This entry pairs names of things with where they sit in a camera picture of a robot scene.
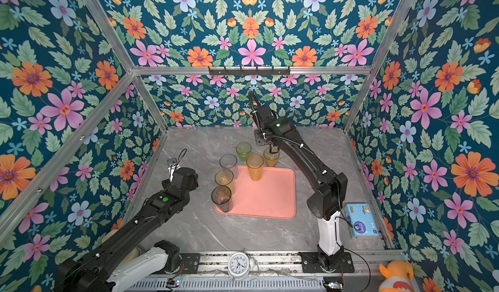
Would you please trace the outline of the short green glass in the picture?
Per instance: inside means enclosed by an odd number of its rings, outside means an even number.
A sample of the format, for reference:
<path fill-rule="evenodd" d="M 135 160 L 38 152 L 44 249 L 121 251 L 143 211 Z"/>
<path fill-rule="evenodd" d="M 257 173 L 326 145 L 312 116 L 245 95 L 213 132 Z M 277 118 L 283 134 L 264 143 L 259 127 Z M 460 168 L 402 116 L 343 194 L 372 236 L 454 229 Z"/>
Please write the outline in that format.
<path fill-rule="evenodd" d="M 241 142 L 236 146 L 236 153 L 238 154 L 240 160 L 245 163 L 252 153 L 252 146 L 247 142 Z"/>

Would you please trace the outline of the tall yellow glass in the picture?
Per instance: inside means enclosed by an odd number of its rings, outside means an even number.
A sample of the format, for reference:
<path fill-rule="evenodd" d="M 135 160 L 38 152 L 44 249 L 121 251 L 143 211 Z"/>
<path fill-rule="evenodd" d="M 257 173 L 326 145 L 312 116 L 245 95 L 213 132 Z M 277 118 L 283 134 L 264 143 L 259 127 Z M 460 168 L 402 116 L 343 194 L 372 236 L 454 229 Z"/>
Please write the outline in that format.
<path fill-rule="evenodd" d="M 259 154 L 251 154 L 246 159 L 249 176 L 253 181 L 260 181 L 263 174 L 264 158 Z"/>

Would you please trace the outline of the tall green glass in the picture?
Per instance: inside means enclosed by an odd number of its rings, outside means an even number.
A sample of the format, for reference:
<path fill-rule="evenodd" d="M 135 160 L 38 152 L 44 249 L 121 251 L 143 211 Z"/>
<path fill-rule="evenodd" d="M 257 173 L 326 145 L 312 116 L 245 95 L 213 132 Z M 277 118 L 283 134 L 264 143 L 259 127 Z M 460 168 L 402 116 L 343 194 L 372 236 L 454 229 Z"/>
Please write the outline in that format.
<path fill-rule="evenodd" d="M 221 169 L 214 176 L 214 181 L 216 182 L 216 184 L 226 186 L 230 189 L 232 194 L 235 193 L 234 180 L 234 174 L 229 169 Z"/>

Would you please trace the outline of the tall grey smoky glass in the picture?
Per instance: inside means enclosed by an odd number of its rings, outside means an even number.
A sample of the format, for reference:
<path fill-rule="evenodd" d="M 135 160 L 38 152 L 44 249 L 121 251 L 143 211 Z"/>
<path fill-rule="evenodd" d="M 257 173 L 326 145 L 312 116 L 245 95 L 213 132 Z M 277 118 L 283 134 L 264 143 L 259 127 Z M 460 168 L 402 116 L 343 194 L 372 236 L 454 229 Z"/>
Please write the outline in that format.
<path fill-rule="evenodd" d="M 211 200 L 215 206 L 222 212 L 227 213 L 232 209 L 232 191 L 224 185 L 220 185 L 213 189 Z"/>

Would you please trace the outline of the clear blue tall glass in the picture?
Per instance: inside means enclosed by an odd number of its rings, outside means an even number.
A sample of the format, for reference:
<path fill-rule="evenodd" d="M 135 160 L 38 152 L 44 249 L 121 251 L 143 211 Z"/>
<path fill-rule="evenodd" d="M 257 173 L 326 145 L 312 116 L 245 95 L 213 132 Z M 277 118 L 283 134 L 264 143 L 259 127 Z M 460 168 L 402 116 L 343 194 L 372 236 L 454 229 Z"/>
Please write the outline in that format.
<path fill-rule="evenodd" d="M 234 154 L 225 154 L 220 160 L 219 164 L 223 169 L 228 169 L 233 173 L 234 179 L 236 180 L 239 176 L 238 159 Z"/>

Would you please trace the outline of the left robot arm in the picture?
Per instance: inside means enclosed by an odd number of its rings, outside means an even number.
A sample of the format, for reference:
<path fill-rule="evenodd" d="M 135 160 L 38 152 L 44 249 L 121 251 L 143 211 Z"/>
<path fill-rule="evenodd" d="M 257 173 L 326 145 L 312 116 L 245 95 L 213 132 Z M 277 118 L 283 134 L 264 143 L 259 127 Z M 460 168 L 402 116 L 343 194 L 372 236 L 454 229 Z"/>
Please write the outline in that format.
<path fill-rule="evenodd" d="M 162 186 L 138 214 L 100 246 L 76 261 L 61 263 L 55 272 L 54 291 L 126 291 L 157 271 L 178 272 L 179 247 L 165 240 L 130 262 L 124 261 L 145 238 L 183 210 L 190 192 L 198 187 L 198 175 L 181 167 Z"/>

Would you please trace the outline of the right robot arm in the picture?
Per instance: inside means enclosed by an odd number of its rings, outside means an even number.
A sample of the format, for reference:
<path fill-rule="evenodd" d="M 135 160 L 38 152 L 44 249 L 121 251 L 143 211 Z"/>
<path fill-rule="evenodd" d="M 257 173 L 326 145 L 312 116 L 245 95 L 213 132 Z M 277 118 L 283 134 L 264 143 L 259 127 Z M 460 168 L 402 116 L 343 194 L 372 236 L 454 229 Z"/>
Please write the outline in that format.
<path fill-rule="evenodd" d="M 250 105 L 257 127 L 255 138 L 288 155 L 313 189 L 307 206 L 318 219 L 318 263 L 323 270 L 332 272 L 344 254 L 340 240 L 340 216 L 346 197 L 347 176 L 324 164 L 288 119 L 279 119 L 274 111 L 258 101 L 252 101 Z"/>

